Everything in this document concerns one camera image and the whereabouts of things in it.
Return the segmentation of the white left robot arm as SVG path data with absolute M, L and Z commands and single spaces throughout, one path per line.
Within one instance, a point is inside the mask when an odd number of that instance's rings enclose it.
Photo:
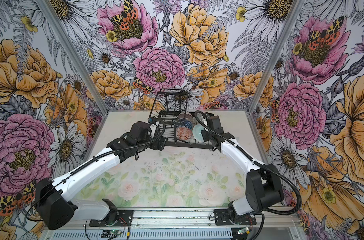
M 128 133 L 111 141 L 96 156 L 74 170 L 53 180 L 44 178 L 36 184 L 35 207 L 49 230 L 57 230 L 71 221 L 95 220 L 112 226 L 118 221 L 117 207 L 108 199 L 76 201 L 74 197 L 86 185 L 111 168 L 146 149 L 162 151 L 166 124 L 160 119 L 136 122 Z

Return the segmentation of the purple striped bowl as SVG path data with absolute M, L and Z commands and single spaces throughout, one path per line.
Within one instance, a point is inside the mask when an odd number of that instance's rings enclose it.
M 186 113 L 180 113 L 177 117 L 179 120 L 188 120 L 190 122 L 193 122 L 193 116 L 189 112 Z

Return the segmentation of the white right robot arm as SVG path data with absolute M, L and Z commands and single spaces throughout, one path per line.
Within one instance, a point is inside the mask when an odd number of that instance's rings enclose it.
M 281 178 L 273 165 L 266 165 L 250 155 L 239 145 L 234 136 L 224 132 L 220 118 L 200 111 L 196 119 L 205 128 L 203 139 L 212 149 L 233 160 L 246 174 L 245 193 L 229 204 L 228 214 L 233 223 L 242 218 L 261 213 L 284 199 Z

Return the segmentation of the teal striped bowl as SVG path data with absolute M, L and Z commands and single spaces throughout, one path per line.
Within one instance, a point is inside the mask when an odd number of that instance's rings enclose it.
M 202 134 L 202 131 L 204 131 L 204 130 L 205 130 L 205 128 L 200 124 L 197 124 L 193 127 L 193 136 L 197 142 L 204 142 L 204 138 L 203 138 L 203 134 Z

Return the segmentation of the blue triangle pattern bowl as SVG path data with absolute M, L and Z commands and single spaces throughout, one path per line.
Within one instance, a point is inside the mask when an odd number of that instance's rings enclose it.
M 177 120 L 176 125 L 177 127 L 185 127 L 190 130 L 192 130 L 194 127 L 193 123 L 188 120 Z

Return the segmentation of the orange patterned bowl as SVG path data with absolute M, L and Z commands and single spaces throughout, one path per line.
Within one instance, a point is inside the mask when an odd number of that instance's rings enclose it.
M 188 127 L 177 127 L 176 137 L 179 140 L 188 141 L 193 135 L 193 131 Z

